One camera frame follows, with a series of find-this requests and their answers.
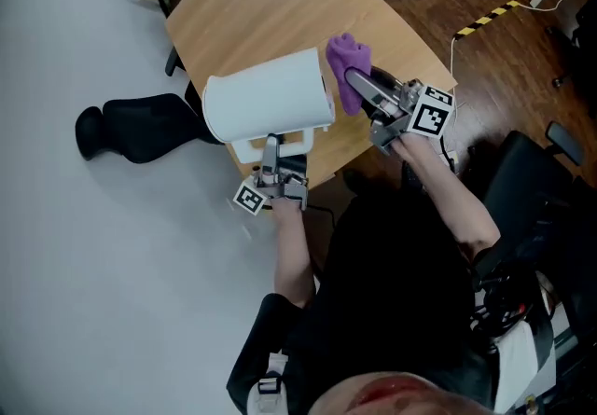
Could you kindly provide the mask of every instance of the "yellow and black tape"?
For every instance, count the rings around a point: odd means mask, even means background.
[[[463,37],[466,37],[467,35],[471,35],[479,27],[482,27],[483,25],[487,25],[489,22],[491,22],[496,17],[499,17],[502,14],[505,14],[513,7],[517,7],[519,5],[520,4],[517,1],[509,1],[507,4],[504,4],[503,6],[495,8],[486,16],[481,17],[480,19],[477,19],[470,25],[467,25],[462,31],[459,31],[456,34],[454,34],[454,39],[459,40]]]

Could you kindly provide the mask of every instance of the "white floor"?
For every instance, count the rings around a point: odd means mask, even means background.
[[[227,151],[84,161],[87,106],[184,94],[157,6],[0,0],[0,407],[235,413],[225,383],[271,290],[273,227],[232,211]]]

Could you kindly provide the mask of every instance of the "wooden floor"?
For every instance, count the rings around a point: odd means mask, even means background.
[[[454,32],[508,0],[385,1],[449,65]],[[546,0],[541,7],[553,7],[556,2]],[[582,168],[567,166],[597,185],[597,124],[588,117],[587,104],[575,95],[571,83],[557,90],[552,87],[551,80],[562,72],[562,66],[544,32],[548,25],[572,30],[584,2],[565,0],[557,11],[549,13],[516,8],[456,42],[456,95],[463,106],[454,129],[446,133],[448,149],[457,150],[465,159],[466,149],[477,140],[499,144],[510,130],[524,131],[546,145],[545,128],[556,120],[580,140],[587,153]],[[396,174],[396,166],[375,149],[350,166],[367,174]]]

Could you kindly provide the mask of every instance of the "white cable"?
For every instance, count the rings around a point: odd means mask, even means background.
[[[559,0],[558,3],[556,4],[556,6],[552,7],[552,8],[536,8],[536,7],[525,6],[524,4],[519,4],[518,7],[527,8],[529,10],[536,10],[538,12],[551,12],[553,10],[556,10],[562,2],[563,2],[563,0]],[[450,43],[450,75],[452,76],[452,78],[454,77],[454,42],[456,42],[456,37],[454,37]],[[451,126],[452,126],[452,128],[454,128],[456,126],[456,120],[458,119],[458,104],[456,103],[456,87],[454,87],[451,90],[451,94],[454,97],[454,121],[452,122]]]

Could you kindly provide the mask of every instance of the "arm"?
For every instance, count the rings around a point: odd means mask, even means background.
[[[499,240],[500,231],[483,203],[450,171],[425,137],[405,133],[392,147],[415,171],[469,260]]]
[[[274,291],[303,308],[315,294],[315,284],[302,211],[298,203],[286,198],[271,200],[271,206],[278,227]]]

